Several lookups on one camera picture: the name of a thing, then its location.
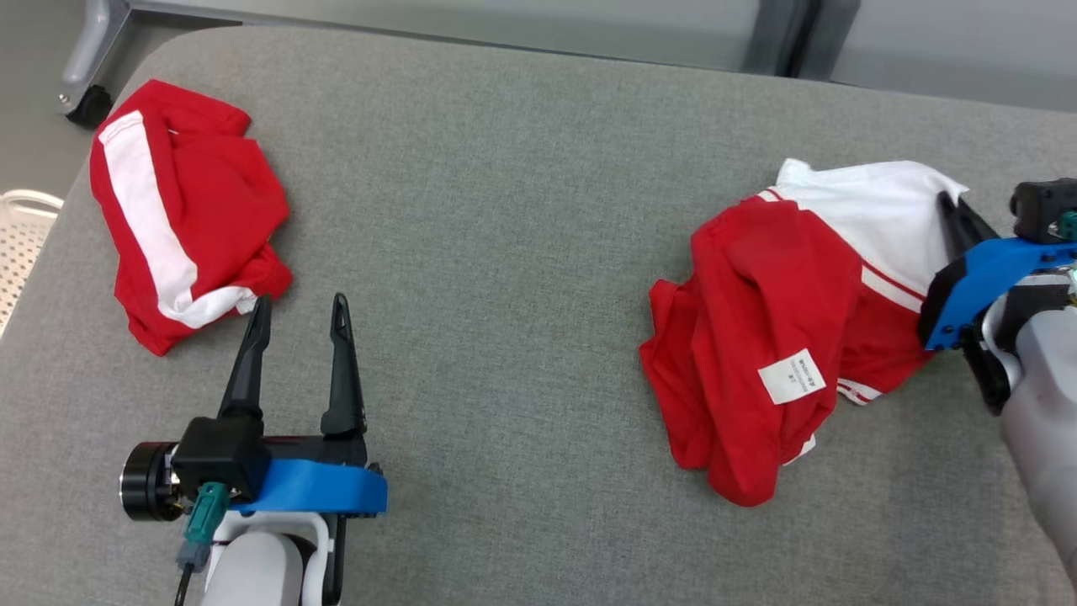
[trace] white basket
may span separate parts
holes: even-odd
[[[64,200],[31,189],[0,195],[0,336]]]

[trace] folded shirt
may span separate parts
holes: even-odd
[[[837,393],[867,404],[931,358],[915,325],[948,260],[940,191],[966,189],[912,161],[789,159],[778,184],[693,235],[694,273],[652,287],[655,337],[640,348],[679,465],[763,504]]]
[[[292,273],[267,243],[288,216],[250,117],[224,101],[151,80],[97,131],[90,186],[120,265],[115,295],[148,350],[279,296]]]

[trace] chair leg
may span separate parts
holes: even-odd
[[[94,126],[89,122],[98,116],[101,119],[104,117],[99,115],[102,104],[111,107],[111,100],[102,103],[103,88],[92,87],[92,83],[130,12],[126,0],[86,0],[86,19],[64,68],[57,96],[57,111],[68,115],[72,122]],[[94,98],[85,98],[87,94]]]

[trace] gray fabric surface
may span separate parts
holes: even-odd
[[[745,510],[676,468],[637,348],[693,229],[786,156],[917,159],[1006,228],[1017,182],[1077,172],[1073,115],[285,28],[179,38],[128,93],[151,76],[250,112],[289,193],[269,433],[317,431],[350,296],[391,511],[349,531],[346,604],[1072,604],[959,356],[840,403]],[[157,360],[115,264],[84,170],[0,341],[5,604],[174,591],[180,525],[129,522],[116,476],[216,409],[243,322]]]

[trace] clothing label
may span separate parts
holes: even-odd
[[[775,405],[792,403],[826,387],[823,374],[807,349],[759,369],[759,379]]]

